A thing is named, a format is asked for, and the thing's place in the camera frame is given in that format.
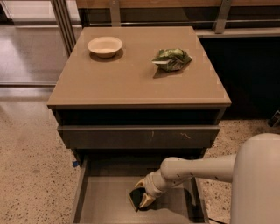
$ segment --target floor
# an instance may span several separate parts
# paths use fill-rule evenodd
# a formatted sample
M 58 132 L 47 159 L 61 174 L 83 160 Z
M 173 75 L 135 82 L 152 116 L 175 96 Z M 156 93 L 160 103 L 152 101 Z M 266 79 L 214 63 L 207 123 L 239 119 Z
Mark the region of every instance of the floor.
M 67 61 L 55 28 L 0 26 L 0 42 L 0 81 L 56 81 Z M 52 90 L 0 87 L 0 223 L 69 223 L 80 168 L 46 106 Z M 206 157 L 236 153 L 259 133 L 280 134 L 266 120 L 223 120 L 220 127 Z M 231 185 L 201 185 L 208 216 L 229 223 Z

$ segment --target white robotic arm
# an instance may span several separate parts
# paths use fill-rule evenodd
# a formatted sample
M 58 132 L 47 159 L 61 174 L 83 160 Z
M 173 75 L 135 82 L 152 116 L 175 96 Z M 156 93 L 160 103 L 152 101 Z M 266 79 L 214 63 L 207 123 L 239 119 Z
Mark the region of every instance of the white robotic arm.
M 232 183 L 231 224 L 278 223 L 280 213 L 280 135 L 251 137 L 237 155 L 186 160 L 168 157 L 160 169 L 136 184 L 147 207 L 168 189 L 191 177 Z

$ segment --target white bowl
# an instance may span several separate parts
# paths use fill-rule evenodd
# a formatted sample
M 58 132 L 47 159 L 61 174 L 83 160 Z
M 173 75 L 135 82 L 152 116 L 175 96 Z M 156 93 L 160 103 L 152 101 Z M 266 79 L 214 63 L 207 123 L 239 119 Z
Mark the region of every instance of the white bowl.
M 115 56 L 122 46 L 123 42 L 113 37 L 94 38 L 87 44 L 87 48 L 90 52 L 104 59 Z

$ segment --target green chip bag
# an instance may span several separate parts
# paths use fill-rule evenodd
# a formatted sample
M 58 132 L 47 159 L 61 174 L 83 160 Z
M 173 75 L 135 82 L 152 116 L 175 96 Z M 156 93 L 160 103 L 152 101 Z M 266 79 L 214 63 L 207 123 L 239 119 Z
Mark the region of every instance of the green chip bag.
M 181 49 L 159 50 L 158 56 L 152 61 L 166 72 L 178 71 L 192 60 L 186 51 Z

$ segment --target desk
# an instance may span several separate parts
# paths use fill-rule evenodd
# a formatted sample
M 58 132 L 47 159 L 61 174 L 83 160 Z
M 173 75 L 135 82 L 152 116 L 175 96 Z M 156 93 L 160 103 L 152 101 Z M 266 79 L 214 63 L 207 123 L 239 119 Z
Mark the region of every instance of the desk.
M 90 54 L 88 42 L 100 36 L 119 38 L 122 50 L 111 59 Z M 167 48 L 186 50 L 192 62 L 162 72 L 151 60 Z M 202 157 L 230 104 L 192 27 L 84 28 L 47 103 L 66 147 L 78 160 L 86 155 L 72 222 L 202 223 L 187 201 L 172 201 L 174 193 L 145 215 L 131 210 L 125 194 L 166 156 Z M 178 199 L 189 193 L 203 207 L 196 185 L 175 192 Z M 166 200 L 167 210 L 157 211 Z

